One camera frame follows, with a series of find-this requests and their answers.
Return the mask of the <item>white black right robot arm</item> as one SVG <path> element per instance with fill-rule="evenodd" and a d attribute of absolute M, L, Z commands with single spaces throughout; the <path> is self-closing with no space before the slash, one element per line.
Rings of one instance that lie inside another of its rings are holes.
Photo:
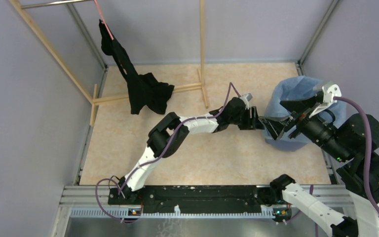
<path fill-rule="evenodd" d="M 357 113 L 335 127 L 319 114 L 338 101 L 352 105 Z M 379 237 L 379 155 L 376 153 L 379 122 L 355 102 L 339 96 L 281 101 L 281 105 L 289 111 L 287 116 L 260 117 L 260 122 L 275 140 L 285 133 L 289 138 L 302 134 L 341 162 L 337 174 L 352 199 L 356 216 L 345 216 L 323 204 L 288 175 L 271 182 L 271 200 L 293 204 L 330 237 Z"/>

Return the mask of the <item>blue plastic trash bin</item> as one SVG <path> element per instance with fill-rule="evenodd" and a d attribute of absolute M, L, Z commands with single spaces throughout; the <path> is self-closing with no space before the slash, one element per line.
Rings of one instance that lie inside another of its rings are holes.
<path fill-rule="evenodd" d="M 307 143 L 304 142 L 293 142 L 284 140 L 275 141 L 272 139 L 265 139 L 265 142 L 271 145 L 272 147 L 284 152 L 295 152 L 307 145 Z"/>

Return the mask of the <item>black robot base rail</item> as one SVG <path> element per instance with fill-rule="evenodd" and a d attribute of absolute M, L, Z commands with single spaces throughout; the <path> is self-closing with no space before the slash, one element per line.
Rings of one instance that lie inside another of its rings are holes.
<path fill-rule="evenodd" d="M 172 214 L 196 217 L 259 217 L 288 223 L 299 215 L 269 186 L 155 186 L 138 191 L 110 188 L 109 205 L 131 205 L 131 215 Z"/>

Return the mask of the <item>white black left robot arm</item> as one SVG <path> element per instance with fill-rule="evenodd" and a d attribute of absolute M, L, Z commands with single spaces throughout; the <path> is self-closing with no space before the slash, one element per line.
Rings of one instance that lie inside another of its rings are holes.
<path fill-rule="evenodd" d="M 249 99 L 233 97 L 224 106 L 195 117 L 183 117 L 175 112 L 168 113 L 149 133 L 142 156 L 129 173 L 119 180 L 118 194 L 126 204 L 138 199 L 138 190 L 160 163 L 172 156 L 189 135 L 218 133 L 235 125 L 239 130 L 263 130 L 255 106 Z"/>

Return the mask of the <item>light blue plastic trash bag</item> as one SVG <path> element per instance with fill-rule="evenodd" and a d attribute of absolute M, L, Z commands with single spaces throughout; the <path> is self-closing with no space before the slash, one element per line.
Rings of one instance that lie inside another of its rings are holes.
<path fill-rule="evenodd" d="M 304 100 L 313 97 L 316 92 L 313 87 L 322 82 L 320 79 L 311 78 L 307 76 L 297 76 L 282 80 L 273 90 L 271 99 L 265 109 L 266 117 L 285 117 L 289 115 L 289 111 L 280 105 L 280 101 L 286 100 Z M 265 139 L 272 139 L 268 131 L 264 131 Z M 284 141 L 297 141 L 310 143 L 304 135 L 298 136 L 296 139 L 288 139 L 283 137 L 280 140 Z"/>

